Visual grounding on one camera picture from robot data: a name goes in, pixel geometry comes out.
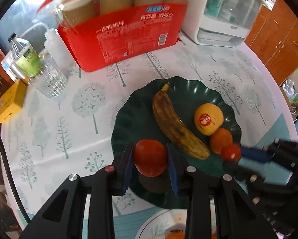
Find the dark avocado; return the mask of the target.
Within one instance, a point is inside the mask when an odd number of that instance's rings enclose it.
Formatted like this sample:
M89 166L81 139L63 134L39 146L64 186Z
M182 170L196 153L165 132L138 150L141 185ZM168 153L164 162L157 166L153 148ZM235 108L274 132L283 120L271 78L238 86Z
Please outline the dark avocado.
M155 177L147 177L138 173L138 177L142 186L151 193L162 194L172 189L169 173L167 171Z

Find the yellow cardboard box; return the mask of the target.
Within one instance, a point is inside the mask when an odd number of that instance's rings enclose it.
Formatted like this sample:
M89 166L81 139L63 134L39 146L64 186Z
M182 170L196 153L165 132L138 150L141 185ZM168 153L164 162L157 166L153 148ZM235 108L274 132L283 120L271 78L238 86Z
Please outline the yellow cardboard box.
M0 97L0 123L4 124L23 108L27 85L18 80Z

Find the red paper cup package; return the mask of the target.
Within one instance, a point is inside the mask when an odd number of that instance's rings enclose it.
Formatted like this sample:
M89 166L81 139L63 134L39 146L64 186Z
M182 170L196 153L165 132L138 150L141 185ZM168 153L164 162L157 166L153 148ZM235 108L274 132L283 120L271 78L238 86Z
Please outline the red paper cup package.
M45 0L57 29L85 72L174 45L188 0Z

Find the round white floral placemat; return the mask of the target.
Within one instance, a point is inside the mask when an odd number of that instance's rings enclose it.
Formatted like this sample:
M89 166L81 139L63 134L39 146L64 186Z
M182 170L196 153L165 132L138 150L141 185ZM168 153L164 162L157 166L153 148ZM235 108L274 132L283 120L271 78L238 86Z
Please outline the round white floral placemat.
M135 238L167 238L173 232L185 232L187 210L163 209L150 217Z

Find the brown ripe banana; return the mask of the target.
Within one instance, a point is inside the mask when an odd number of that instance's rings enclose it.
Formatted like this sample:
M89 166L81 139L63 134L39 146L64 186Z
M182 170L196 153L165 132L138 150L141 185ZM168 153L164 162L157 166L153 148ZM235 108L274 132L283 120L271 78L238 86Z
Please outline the brown ripe banana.
M194 135L177 115L167 94L170 83L165 83L152 101L152 110L156 123L163 134L190 157L205 160L209 158L208 147Z

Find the white plastic squeeze bottle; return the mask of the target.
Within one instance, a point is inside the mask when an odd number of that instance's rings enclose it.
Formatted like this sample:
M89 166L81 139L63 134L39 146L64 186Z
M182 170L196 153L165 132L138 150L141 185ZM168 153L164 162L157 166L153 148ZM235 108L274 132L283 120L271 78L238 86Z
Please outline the white plastic squeeze bottle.
M58 34L57 29L47 30L44 36L46 38L44 47L60 68L68 67L74 63L74 58Z

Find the bottle with green label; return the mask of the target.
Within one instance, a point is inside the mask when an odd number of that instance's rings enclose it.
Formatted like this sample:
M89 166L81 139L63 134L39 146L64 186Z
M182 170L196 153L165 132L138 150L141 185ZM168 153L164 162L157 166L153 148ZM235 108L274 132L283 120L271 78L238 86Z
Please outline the bottle with green label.
M16 65L29 78L35 77L43 65L31 43L15 33L8 38L8 42L11 45L12 57Z

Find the clear glass cup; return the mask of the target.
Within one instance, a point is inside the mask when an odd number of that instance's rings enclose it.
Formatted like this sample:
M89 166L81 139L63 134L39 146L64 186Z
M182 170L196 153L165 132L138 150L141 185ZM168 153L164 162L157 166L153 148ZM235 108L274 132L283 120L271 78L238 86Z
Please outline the clear glass cup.
M64 92L67 78L48 52L39 55L39 62L41 69L29 83L45 97L56 100Z

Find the large red tomato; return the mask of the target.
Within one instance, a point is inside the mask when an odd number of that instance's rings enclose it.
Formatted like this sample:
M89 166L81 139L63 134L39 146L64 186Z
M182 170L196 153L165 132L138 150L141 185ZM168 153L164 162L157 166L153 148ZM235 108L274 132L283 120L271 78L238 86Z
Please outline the large red tomato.
M158 140L140 140L133 151L133 162L142 175L156 177L167 168L168 156L165 146Z

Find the white countertop sterilizer cabinet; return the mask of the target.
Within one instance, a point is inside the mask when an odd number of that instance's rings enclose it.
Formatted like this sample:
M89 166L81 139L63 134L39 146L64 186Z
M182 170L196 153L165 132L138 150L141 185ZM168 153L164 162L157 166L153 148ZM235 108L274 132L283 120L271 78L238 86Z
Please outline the white countertop sterilizer cabinet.
M181 30L198 45L236 48L263 4L264 0L189 0Z

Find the red cherry tomato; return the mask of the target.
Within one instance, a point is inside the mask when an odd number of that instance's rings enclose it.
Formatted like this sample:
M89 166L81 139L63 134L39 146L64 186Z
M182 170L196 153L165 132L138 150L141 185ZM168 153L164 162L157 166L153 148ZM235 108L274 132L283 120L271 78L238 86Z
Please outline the red cherry tomato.
M241 148L237 144L225 145L221 149L221 158L223 161L238 162L241 156Z

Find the wooden cabinet right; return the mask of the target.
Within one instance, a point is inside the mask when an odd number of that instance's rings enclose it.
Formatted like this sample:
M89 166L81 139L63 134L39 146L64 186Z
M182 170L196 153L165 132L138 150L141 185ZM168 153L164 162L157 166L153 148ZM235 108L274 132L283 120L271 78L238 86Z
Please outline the wooden cabinet right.
M266 66L277 85L298 68L298 18L284 0L260 9L245 44Z

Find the dark green scalloped plate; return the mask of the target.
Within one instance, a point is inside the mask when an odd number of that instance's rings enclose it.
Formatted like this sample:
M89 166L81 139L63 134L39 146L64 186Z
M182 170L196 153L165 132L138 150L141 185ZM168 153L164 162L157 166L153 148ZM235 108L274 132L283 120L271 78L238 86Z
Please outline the dark green scalloped plate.
M220 177L224 170L219 155L210 152L207 159L200 160L185 153L185 149L196 147L199 141L206 146L206 152L210 151L209 137L199 132L194 123L196 109L205 103L220 108L224 116L222 128L231 133L235 144L240 144L242 131L234 110L219 92L198 80L172 77L154 80L130 95L116 116L111 138L113 155L122 155L127 143L143 139L166 145L171 142L171 134L175 134L175 139L182 142L175 146L182 160L205 174Z

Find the large orange mandarin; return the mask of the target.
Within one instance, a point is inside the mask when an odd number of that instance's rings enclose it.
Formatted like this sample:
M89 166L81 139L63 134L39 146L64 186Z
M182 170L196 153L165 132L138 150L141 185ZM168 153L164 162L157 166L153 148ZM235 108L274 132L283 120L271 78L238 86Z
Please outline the large orange mandarin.
M184 239L185 233L183 231L171 231L167 234L166 239Z

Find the yellow apple with sticker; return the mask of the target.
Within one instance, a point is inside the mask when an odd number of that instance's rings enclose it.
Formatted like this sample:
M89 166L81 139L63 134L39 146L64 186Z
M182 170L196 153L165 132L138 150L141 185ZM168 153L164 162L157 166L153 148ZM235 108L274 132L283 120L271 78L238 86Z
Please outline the yellow apple with sticker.
M202 104L194 112L195 126L203 135L213 135L220 128L223 122L223 112L214 104Z

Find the tree pattern tablecloth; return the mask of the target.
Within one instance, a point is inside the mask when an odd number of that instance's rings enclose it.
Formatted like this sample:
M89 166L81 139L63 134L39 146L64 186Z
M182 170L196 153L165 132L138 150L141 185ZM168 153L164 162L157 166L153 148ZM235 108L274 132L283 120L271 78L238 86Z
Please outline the tree pattern tablecloth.
M51 100L29 87L24 107L2 127L1 137L21 202L34 216L71 174L87 176L113 160L111 137L124 144L167 138L152 115L152 97L171 89L178 115L194 129L193 114L204 99L229 106L241 144L263 147L274 139L298 138L290 109L264 64L238 48L199 46L185 37L174 46L109 67L82 72L69 68L63 96Z

